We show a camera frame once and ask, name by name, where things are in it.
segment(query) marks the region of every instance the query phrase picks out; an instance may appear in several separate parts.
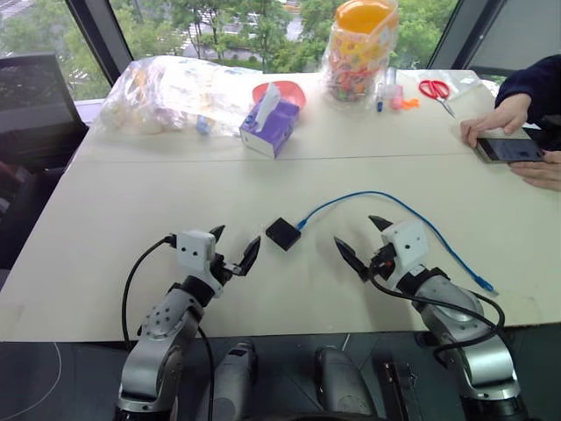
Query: dark sleeve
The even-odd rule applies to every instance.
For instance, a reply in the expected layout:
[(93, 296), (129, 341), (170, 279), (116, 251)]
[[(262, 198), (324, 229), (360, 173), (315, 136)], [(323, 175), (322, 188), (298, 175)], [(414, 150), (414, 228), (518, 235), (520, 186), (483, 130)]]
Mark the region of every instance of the dark sleeve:
[(509, 76), (501, 85), (495, 107), (514, 94), (528, 94), (532, 98), (528, 109), (530, 123), (538, 123), (543, 116), (561, 114), (561, 54)]

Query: green foliage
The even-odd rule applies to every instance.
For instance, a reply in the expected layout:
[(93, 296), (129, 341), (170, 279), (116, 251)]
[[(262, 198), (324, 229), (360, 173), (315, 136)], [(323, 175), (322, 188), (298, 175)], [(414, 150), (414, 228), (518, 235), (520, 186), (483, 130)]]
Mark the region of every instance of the green foliage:
[(231, 68), (253, 68), (255, 70), (261, 70), (261, 63), (255, 59), (254, 61), (236, 60), (236, 59), (214, 59), (212, 62), (222, 64), (223, 66), (229, 66)]
[(457, 0), (400, 0), (400, 32), (391, 65), (425, 68)]
[(497, 75), (479, 75), (479, 77), (486, 81), (495, 82), (498, 85), (502, 85), (502, 83), (507, 80), (506, 76), (497, 76)]
[(115, 17), (135, 60), (154, 55), (181, 55), (184, 37), (170, 22), (157, 23), (144, 18), (144, 23), (140, 24), (130, 6), (115, 10)]
[[(135, 59), (182, 54), (189, 38), (197, 54), (213, 48), (217, 62), (270, 73), (319, 68), (337, 7), (345, 0), (301, 0), (302, 35), (286, 39), (290, 15), (278, 0), (110, 0)], [(392, 54), (398, 68), (429, 62), (458, 0), (400, 0), (399, 41)], [(224, 33), (231, 22), (240, 34)], [(259, 57), (223, 60), (225, 51), (249, 50)], [(109, 84), (64, 0), (35, 0), (32, 7), (0, 21), (0, 54), (54, 51), (75, 99), (104, 97)]]
[(36, 0), (4, 22), (4, 53), (55, 52), (74, 99), (105, 97), (110, 86), (64, 0)]

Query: red bowl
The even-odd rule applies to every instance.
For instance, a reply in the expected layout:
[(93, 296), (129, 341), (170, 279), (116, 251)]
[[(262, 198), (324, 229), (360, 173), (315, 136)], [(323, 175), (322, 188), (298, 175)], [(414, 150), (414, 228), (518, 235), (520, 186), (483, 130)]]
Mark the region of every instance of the red bowl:
[[(298, 105), (300, 107), (300, 111), (302, 111), (306, 105), (306, 96), (298, 83), (291, 81), (277, 81), (273, 83), (279, 89), (282, 99)], [(261, 83), (259, 86), (253, 88), (253, 101), (255, 103), (257, 103), (265, 95), (268, 86), (268, 83)]]

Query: robotic arm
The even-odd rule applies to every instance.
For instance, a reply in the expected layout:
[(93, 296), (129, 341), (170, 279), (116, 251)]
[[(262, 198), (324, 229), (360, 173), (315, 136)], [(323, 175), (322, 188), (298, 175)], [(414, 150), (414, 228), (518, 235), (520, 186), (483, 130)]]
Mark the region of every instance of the robotic arm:
[(204, 307), (222, 294), (233, 275), (245, 276), (257, 259), (260, 237), (244, 251), (238, 264), (216, 253), (224, 226), (211, 232), (180, 232), (174, 237), (177, 259), (186, 280), (174, 284), (146, 315), (141, 335), (124, 364), (115, 421), (174, 419), (184, 353), (195, 337)]
[[(457, 384), (468, 421), (528, 421), (512, 356), (501, 337), (491, 332), (492, 327), (464, 312), (413, 299), (455, 304), (483, 316), (483, 307), (471, 291), (454, 285), (441, 269), (424, 266), (429, 247), (421, 221), (394, 225), (380, 217), (370, 219), (381, 232), (384, 246), (369, 267), (350, 246), (335, 238), (337, 248), (363, 281), (377, 285), (374, 277), (380, 276), (387, 284), (387, 289), (381, 287), (384, 292), (411, 297), (427, 328), (447, 345), (441, 362)], [(465, 341), (476, 343), (459, 344)]]

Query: smartphone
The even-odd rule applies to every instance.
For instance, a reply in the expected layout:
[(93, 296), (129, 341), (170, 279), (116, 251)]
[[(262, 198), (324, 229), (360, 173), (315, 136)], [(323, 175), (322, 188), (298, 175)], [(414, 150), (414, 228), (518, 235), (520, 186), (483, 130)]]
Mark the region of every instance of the smartphone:
[(543, 153), (533, 139), (477, 139), (475, 150), (484, 162), (543, 161)]

